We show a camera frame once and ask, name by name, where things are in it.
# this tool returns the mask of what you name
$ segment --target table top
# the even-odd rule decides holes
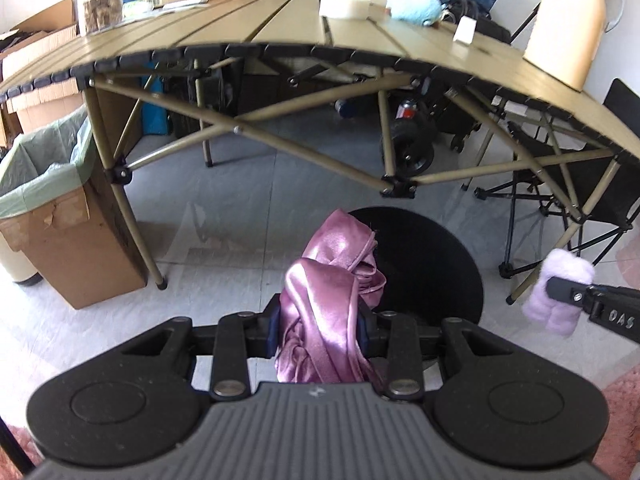
[[[210,0],[75,38],[0,84],[0,102],[70,77],[141,68],[151,61],[213,62],[220,55],[249,54],[351,60],[455,86],[492,88],[640,159],[640,139],[613,113],[522,59],[521,51],[482,34],[470,46],[454,43],[447,25],[419,27],[371,7],[368,20],[334,20],[319,16],[319,0]]]

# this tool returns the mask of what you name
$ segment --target beige bottle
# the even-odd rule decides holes
[[[542,0],[524,59],[582,91],[602,34],[618,24],[622,10],[605,27],[606,17],[605,0]]]

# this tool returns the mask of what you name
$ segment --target purple fuzzy toy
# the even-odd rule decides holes
[[[533,287],[522,311],[532,321],[543,323],[549,332],[571,335],[578,326],[582,309],[578,306],[552,300],[546,294],[546,282],[557,276],[566,280],[591,285],[595,269],[582,258],[568,251],[554,249],[542,263],[540,277]]]

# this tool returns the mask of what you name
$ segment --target white sponge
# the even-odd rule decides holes
[[[320,16],[339,20],[366,20],[371,0],[320,0]]]
[[[462,16],[458,23],[456,33],[453,35],[453,41],[470,45],[474,40],[476,33],[476,20],[468,16]]]

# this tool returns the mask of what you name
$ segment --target black chair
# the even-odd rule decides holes
[[[640,97],[628,88],[620,79],[615,79],[609,89],[609,93],[604,101],[604,105],[611,110],[626,126],[629,127],[636,136],[640,137]],[[529,153],[535,157],[554,155],[552,146],[546,141],[534,139],[527,135],[517,124],[509,123],[511,135],[523,144]],[[587,144],[582,150],[593,150],[594,147]],[[572,150],[561,150],[563,153],[571,153]],[[578,202],[584,204],[600,181],[607,169],[610,159],[600,158],[597,160],[585,160],[567,165],[569,174],[574,183]],[[578,231],[578,244],[572,246],[568,243],[567,249],[575,251],[578,256],[582,250],[610,240],[602,252],[594,259],[593,264],[599,263],[603,257],[611,250],[624,233],[633,228],[633,222],[640,214],[640,206],[631,212],[634,203],[640,198],[640,164],[635,162],[620,161],[621,165],[609,185],[604,195],[588,217],[588,221],[611,224],[614,228],[593,240],[583,242],[583,228]],[[549,166],[546,168],[553,180],[558,183],[561,189],[567,194],[567,188],[562,177],[559,166]],[[529,186],[528,194],[517,193],[518,184]],[[511,262],[511,246],[513,243],[513,228],[518,200],[537,200],[540,202],[540,212],[544,216],[562,217],[564,228],[568,227],[569,215],[562,207],[561,203],[551,195],[540,194],[539,186],[542,183],[531,170],[521,170],[513,172],[513,179],[510,182],[501,184],[491,189],[476,188],[474,194],[481,200],[487,198],[508,198],[511,200],[511,211],[509,219],[509,229],[507,232],[507,242],[504,253],[504,261],[498,266],[500,275],[509,279],[521,272],[533,270],[540,262],[514,267]],[[510,192],[501,192],[511,188]]]

